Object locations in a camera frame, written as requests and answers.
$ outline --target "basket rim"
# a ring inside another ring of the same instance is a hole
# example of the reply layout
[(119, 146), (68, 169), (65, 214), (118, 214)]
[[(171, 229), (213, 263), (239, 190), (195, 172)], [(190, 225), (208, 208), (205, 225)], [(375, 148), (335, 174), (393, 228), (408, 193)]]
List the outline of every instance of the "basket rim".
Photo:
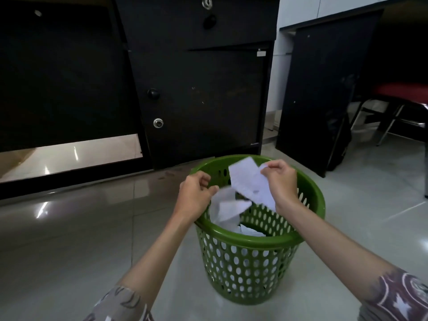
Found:
[[(262, 158), (266, 161), (272, 161), (274, 160), (271, 157), (263, 156), (263, 155), (254, 155), (254, 154), (234, 154), (234, 155), (227, 155), (227, 156), (219, 156), (214, 159), (209, 159), (198, 166), (191, 169), (190, 174), (194, 174), (200, 169), (202, 169), (204, 166), (214, 162), (219, 161), (224, 158), (239, 158), (244, 159), (246, 157), (253, 157), (253, 158)], [(314, 189), (315, 196), (318, 198), (318, 207), (317, 210), (314, 212), (319, 217), (324, 219), (325, 217), (325, 200), (324, 196), (317, 186), (317, 184), (310, 178), (308, 175), (306, 175), (304, 172), (300, 171), (298, 168), (292, 166), (296, 171), (299, 178), (305, 179), (311, 187)], [(297, 233), (293, 232), (292, 234), (287, 233), (279, 236), (274, 237), (253, 237), (249, 235), (242, 235), (235, 232), (227, 231), (209, 221), (208, 219), (204, 218), (203, 215), (201, 215), (196, 221), (195, 224), (201, 228), (204, 232), (207, 234), (214, 236), (215, 238), (219, 240), (223, 240), (228, 243), (232, 243), (233, 245), (237, 245), (240, 247), (247, 247), (249, 249), (275, 249), (275, 248), (283, 248), (285, 246), (291, 247), (294, 245), (297, 245), (301, 242), (303, 242), (303, 238)]]

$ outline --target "forearm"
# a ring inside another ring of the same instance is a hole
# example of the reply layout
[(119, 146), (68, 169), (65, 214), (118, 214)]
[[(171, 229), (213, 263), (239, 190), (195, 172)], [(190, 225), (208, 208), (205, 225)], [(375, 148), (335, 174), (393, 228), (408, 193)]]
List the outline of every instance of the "forearm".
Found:
[(147, 253), (118, 282), (136, 291), (151, 309), (163, 279), (191, 223), (175, 215)]
[(396, 267), (363, 248), (303, 205), (284, 214), (318, 257), (360, 301), (376, 295), (379, 277)]

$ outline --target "sleeve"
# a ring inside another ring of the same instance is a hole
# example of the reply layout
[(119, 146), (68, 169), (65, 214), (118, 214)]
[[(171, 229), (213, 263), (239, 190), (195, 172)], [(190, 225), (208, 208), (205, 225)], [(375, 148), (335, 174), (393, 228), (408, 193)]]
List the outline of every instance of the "sleeve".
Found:
[(428, 287), (404, 270), (379, 277), (375, 293), (362, 303), (359, 321), (428, 320)]
[(141, 297), (126, 287), (115, 286), (93, 307), (83, 321), (152, 321)]

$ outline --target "laundry basket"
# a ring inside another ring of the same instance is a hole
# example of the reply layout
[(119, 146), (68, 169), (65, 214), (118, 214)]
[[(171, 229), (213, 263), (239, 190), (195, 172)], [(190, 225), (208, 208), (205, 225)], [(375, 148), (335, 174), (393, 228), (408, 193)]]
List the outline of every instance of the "laundry basket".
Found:
[[(230, 185), (228, 167), (251, 156), (257, 165), (271, 159), (259, 155), (229, 155), (202, 163), (192, 169), (211, 176), (209, 186)], [(324, 197), (318, 186), (297, 170), (299, 199), (315, 214), (324, 218)], [(266, 237), (252, 237), (229, 232), (211, 223), (208, 209), (195, 222), (202, 259), (214, 289), (228, 300), (254, 305), (268, 300), (290, 264), (303, 239), (280, 215), (264, 205), (253, 205), (241, 214), (241, 223)]]

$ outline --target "chair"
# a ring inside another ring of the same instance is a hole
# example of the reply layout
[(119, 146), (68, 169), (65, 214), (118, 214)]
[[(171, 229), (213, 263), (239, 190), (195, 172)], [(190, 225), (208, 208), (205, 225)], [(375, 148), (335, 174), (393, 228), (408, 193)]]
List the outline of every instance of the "chair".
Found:
[[(363, 108), (363, 105), (368, 100), (383, 100), (388, 102), (395, 102), (399, 105), (395, 108), (392, 114), (380, 113), (375, 110)], [(408, 119), (400, 118), (399, 115), (404, 106), (420, 106), (425, 109), (425, 115), (421, 121), (411, 121)], [(410, 125), (418, 126), (425, 130), (425, 198), (428, 198), (428, 85), (418, 83), (384, 83), (373, 88), (370, 96), (365, 97), (360, 102), (358, 109), (350, 123), (352, 128), (355, 125), (361, 112), (372, 113), (388, 119), (389, 124), (381, 139), (377, 142), (376, 146), (381, 145), (383, 139), (388, 134), (392, 125), (396, 121), (401, 121)]]

